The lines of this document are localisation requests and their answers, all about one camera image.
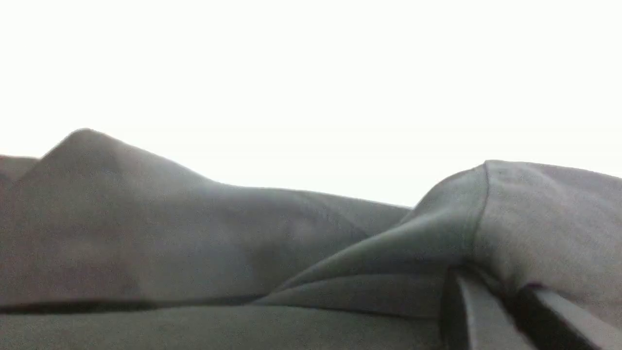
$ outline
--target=gray fabric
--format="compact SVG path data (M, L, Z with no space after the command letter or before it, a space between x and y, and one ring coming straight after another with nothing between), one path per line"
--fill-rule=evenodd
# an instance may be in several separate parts
M278 306L0 316L11 350L441 349L433 321Z
M265 295L374 233L303 192L220 184L88 130L2 203L0 305Z
M255 300L427 317L438 284L411 282L470 263L502 295L538 283L622 328L622 181L589 171L488 161L409 210L221 184L87 130L0 201L0 309ZM146 317L106 317L130 315Z
M417 319L439 317L444 273L355 275L271 293L256 305L356 310Z

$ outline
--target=seam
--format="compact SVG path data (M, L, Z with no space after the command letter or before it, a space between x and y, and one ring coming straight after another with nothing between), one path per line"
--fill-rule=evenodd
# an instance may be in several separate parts
M471 258L474 260L476 260L476 247L477 241L480 236L481 222L483 221L484 213L486 212L486 208L488 207L488 199L490 198L490 174L488 172L488 163L484 162L484 164L482 164L482 168L484 169L484 180L486 181L486 197L484 198L484 204L481 207L481 211L478 215L477 223L475 224L475 229L472 234Z

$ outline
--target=black object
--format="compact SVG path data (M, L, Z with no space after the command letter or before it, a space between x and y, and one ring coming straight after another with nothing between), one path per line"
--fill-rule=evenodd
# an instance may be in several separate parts
M620 350L622 332L545 288L527 287L514 314L541 350Z

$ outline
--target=white background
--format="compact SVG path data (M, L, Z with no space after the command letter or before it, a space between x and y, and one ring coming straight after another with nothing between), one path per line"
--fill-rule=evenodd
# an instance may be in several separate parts
M622 176L619 1L2 1L0 153L83 127L413 205L485 159Z

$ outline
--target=white wall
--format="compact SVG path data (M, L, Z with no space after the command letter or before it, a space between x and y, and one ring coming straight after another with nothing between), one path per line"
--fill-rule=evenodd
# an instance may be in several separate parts
M622 176L622 3L0 2L0 153L82 127L413 205L484 159Z

